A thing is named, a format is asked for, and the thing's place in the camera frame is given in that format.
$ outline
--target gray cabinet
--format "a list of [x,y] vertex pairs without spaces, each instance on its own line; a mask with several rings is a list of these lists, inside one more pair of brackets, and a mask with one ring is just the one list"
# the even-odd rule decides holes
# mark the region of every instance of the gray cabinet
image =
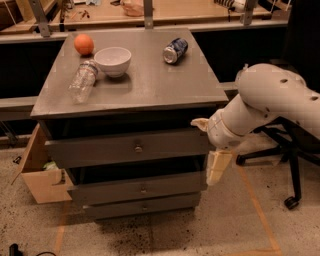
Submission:
[[[31,114],[46,133],[49,154],[73,180],[72,199],[93,219],[197,206],[214,148],[190,122],[212,115],[227,97],[191,33],[88,34],[97,50],[117,44],[132,52],[125,76],[99,73],[88,102],[73,105],[66,88],[84,58],[72,46],[77,33],[70,33]],[[189,50],[168,65],[162,50],[177,37]]]

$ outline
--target soda can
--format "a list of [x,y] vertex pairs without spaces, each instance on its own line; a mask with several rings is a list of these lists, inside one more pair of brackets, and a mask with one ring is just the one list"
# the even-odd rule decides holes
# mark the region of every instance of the soda can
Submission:
[[169,64],[174,64],[188,50],[188,42],[183,38],[176,38],[163,50],[163,59]]

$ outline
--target floor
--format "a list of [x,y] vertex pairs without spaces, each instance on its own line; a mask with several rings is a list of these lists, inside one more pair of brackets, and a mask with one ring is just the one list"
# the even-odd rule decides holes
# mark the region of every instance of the floor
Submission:
[[[271,144],[250,134],[235,151]],[[27,256],[319,255],[320,171],[307,162],[300,162],[303,200],[292,211],[283,205],[292,195],[288,164],[269,157],[244,167],[233,161],[195,209],[94,222],[72,202],[36,204],[22,177],[10,184],[24,146],[1,145],[0,255],[13,243]]]

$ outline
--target drawer handle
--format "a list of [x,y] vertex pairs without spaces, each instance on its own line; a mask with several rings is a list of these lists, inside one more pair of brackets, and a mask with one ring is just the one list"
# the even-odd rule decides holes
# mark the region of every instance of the drawer handle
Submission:
[[136,145],[136,147],[134,148],[134,151],[136,153],[142,153],[143,149],[142,149],[142,147],[140,145]]

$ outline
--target metal post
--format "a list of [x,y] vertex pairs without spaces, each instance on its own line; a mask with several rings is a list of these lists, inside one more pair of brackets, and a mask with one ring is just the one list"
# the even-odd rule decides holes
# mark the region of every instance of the metal post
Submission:
[[253,9],[256,7],[257,0],[247,0],[244,6],[244,13],[241,14],[240,22],[247,26],[252,22]]
[[47,20],[47,17],[43,11],[40,0],[29,0],[29,3],[32,8],[34,17],[36,18],[36,21],[38,23],[38,27],[39,27],[41,36],[49,37],[50,36],[50,29],[49,29],[49,25],[48,25],[48,20]]
[[144,27],[153,29],[153,5],[152,0],[143,0],[144,8]]

